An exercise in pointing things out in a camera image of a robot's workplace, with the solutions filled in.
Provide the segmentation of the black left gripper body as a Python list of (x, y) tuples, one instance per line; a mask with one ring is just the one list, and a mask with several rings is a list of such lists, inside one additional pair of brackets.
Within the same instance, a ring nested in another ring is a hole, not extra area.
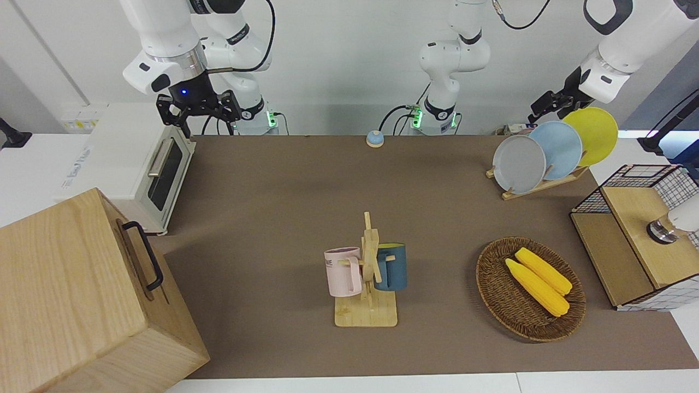
[(581, 76), (582, 69), (581, 67), (577, 67), (566, 80), (564, 80), (564, 86), (557, 92), (558, 97), (575, 97), (579, 102), (582, 97), (582, 93), (579, 90)]

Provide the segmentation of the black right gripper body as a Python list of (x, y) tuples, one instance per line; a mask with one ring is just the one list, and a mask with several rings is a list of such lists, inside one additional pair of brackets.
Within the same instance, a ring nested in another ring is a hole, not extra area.
[(213, 86), (207, 70), (197, 77), (170, 85), (168, 93), (172, 97), (172, 104), (177, 109), (185, 109), (192, 106), (195, 110), (205, 109), (217, 110), (219, 107), (218, 96), (213, 90)]

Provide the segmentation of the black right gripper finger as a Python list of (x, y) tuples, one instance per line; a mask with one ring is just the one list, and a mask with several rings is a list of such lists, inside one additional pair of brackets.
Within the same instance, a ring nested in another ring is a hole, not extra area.
[(158, 94), (156, 108), (165, 126), (177, 127), (182, 132), (185, 139), (190, 139), (191, 130), (187, 124), (187, 119), (189, 117), (189, 110), (187, 107), (181, 110), (175, 104), (173, 97), (166, 94)]
[(223, 121), (230, 136), (234, 136), (235, 123), (242, 119), (242, 109), (238, 104), (237, 97), (233, 90), (226, 90), (217, 95), (218, 106), (216, 118)]

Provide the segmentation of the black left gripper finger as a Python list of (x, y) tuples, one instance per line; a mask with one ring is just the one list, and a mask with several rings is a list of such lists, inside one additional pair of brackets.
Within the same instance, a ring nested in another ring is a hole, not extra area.
[(568, 114), (577, 110), (578, 101), (575, 97), (554, 97), (553, 112), (558, 119), (564, 119)]
[(558, 110), (558, 95), (552, 91), (542, 94), (531, 104), (531, 115), (528, 116), (529, 123), (535, 123), (541, 117)]

